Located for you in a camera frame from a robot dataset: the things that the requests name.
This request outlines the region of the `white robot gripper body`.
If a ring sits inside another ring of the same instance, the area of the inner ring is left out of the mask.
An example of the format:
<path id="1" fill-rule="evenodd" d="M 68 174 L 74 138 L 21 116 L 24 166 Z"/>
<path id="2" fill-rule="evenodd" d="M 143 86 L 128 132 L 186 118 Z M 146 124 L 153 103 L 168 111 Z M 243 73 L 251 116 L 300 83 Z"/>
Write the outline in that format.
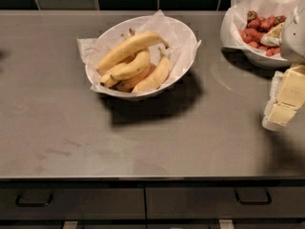
<path id="1" fill-rule="evenodd" d="M 300 1 L 284 23 L 280 54 L 291 63 L 305 64 L 305 0 Z"/>

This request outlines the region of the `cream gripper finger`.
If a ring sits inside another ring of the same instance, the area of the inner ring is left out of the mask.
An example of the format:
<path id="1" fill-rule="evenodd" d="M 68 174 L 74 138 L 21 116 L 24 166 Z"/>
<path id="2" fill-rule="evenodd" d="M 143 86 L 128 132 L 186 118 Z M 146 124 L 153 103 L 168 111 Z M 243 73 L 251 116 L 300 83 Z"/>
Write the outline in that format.
<path id="1" fill-rule="evenodd" d="M 305 103 L 305 66 L 293 64 L 282 75 L 270 118 L 286 126 Z"/>
<path id="2" fill-rule="evenodd" d="M 284 25 L 284 23 L 279 23 L 277 26 L 275 26 L 271 30 L 269 30 L 261 38 L 261 43 L 266 46 L 278 46 L 283 25 Z M 281 72 L 274 73 L 274 77 L 272 79 L 271 89 L 270 89 L 270 93 L 269 93 L 270 99 L 267 102 L 265 110 L 264 110 L 262 126 L 269 131 L 279 131 L 282 128 L 281 125 L 279 125 L 275 122 L 272 122 L 272 120 L 270 118 L 270 113 L 272 111 L 272 107 L 276 103 L 275 96 L 278 92 L 279 85 L 282 81 L 282 75 L 283 75 L 283 73 L 281 73 Z"/>

